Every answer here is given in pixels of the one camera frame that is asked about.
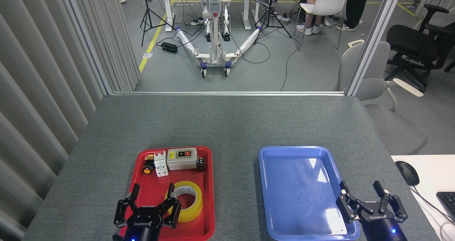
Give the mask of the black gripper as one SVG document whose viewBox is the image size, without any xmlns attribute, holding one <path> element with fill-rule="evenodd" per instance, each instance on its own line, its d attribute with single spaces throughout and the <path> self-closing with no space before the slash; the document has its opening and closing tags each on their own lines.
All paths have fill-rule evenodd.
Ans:
<svg viewBox="0 0 455 241">
<path fill-rule="evenodd" d="M 360 220 L 363 232 L 368 241 L 406 241 L 407 238 L 400 228 L 397 217 L 404 222 L 408 219 L 400 198 L 386 191 L 380 181 L 374 181 L 373 187 L 380 197 L 379 208 L 372 214 L 372 209 L 365 202 L 355 198 L 349 192 L 344 181 L 339 183 L 341 192 L 336 199 L 336 205 L 340 210 L 345 223 Z M 386 213 L 387 206 L 391 205 L 393 213 Z"/>
<path fill-rule="evenodd" d="M 181 203 L 174 192 L 174 183 L 169 184 L 165 200 L 157 207 L 137 207 L 135 200 L 138 198 L 140 185 L 134 184 L 130 196 L 119 199 L 117 202 L 114 225 L 127 229 L 124 241 L 157 241 L 162 225 L 172 229 L 177 227 L 181 211 Z M 130 207 L 133 214 L 125 220 L 125 212 Z"/>
</svg>

